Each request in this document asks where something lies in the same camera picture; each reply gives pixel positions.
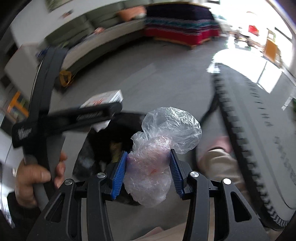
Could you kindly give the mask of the person's left hand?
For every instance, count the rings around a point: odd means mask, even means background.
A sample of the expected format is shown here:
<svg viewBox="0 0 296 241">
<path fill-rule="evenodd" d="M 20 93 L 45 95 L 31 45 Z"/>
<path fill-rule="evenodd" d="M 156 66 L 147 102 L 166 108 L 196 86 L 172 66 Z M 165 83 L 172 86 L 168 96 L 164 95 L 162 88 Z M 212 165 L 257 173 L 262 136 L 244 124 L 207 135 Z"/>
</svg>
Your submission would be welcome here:
<svg viewBox="0 0 296 241">
<path fill-rule="evenodd" d="M 60 161 L 55 169 L 56 177 L 54 179 L 54 185 L 56 188 L 59 188 L 65 180 L 64 174 L 66 165 L 64 162 L 66 160 L 67 155 L 62 152 L 60 155 Z M 15 195 L 18 204 L 25 208 L 37 207 L 33 185 L 46 183 L 50 180 L 51 174 L 46 168 L 38 164 L 26 165 L 24 160 L 22 160 L 18 166 L 15 183 Z"/>
</svg>

